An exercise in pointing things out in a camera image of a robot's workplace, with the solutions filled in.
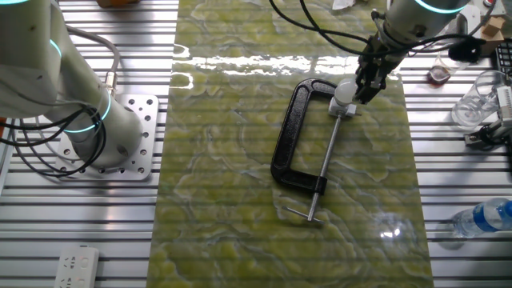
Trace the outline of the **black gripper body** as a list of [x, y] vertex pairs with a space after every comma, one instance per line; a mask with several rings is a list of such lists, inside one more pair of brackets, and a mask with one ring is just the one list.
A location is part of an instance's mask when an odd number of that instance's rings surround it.
[[398, 66], [394, 54], [374, 56], [376, 53], [389, 52], [378, 34], [369, 38], [370, 43], [363, 50], [366, 55], [358, 59], [358, 80], [383, 80]]

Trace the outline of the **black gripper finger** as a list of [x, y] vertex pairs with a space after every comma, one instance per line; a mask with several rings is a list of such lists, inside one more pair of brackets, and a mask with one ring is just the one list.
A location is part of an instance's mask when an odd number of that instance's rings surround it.
[[356, 70], [356, 96], [364, 96], [366, 92], [366, 68], [359, 66]]
[[386, 80], [384, 78], [375, 79], [364, 84], [362, 88], [362, 104], [370, 102], [381, 90], [386, 88]]

